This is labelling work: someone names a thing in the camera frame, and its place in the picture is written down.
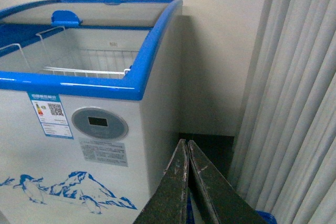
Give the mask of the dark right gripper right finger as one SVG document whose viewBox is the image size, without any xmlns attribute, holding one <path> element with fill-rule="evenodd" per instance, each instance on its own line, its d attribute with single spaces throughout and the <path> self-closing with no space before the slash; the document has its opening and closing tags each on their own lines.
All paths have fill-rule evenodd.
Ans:
<svg viewBox="0 0 336 224">
<path fill-rule="evenodd" d="M 197 144 L 187 143 L 191 191 L 204 223 L 266 223 L 233 189 Z"/>
</svg>

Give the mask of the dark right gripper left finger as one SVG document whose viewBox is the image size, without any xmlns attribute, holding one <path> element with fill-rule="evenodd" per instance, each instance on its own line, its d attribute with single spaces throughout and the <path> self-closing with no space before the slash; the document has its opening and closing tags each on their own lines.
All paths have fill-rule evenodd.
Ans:
<svg viewBox="0 0 336 224">
<path fill-rule="evenodd" d="M 134 223 L 186 223 L 189 153 L 179 140 L 158 188 Z"/>
</svg>

